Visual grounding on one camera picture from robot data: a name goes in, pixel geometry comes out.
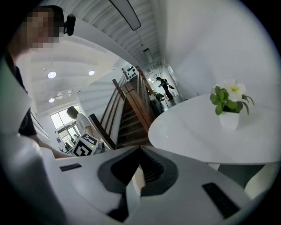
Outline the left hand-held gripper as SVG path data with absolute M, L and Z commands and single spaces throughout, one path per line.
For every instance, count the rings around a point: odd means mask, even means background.
M 83 134 L 78 138 L 70 153 L 74 156 L 94 155 L 98 147 L 98 140 L 88 134 Z

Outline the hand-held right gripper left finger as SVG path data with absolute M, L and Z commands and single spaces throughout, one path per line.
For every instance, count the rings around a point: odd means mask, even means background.
M 97 175 L 107 191 L 122 194 L 139 164 L 140 147 L 117 149 L 103 154 L 107 158 L 99 166 Z

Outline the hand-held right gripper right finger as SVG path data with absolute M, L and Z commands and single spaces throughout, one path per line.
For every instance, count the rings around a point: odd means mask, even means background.
M 145 181 L 141 196 L 162 195 L 177 181 L 176 164 L 144 146 L 139 148 L 139 163 Z

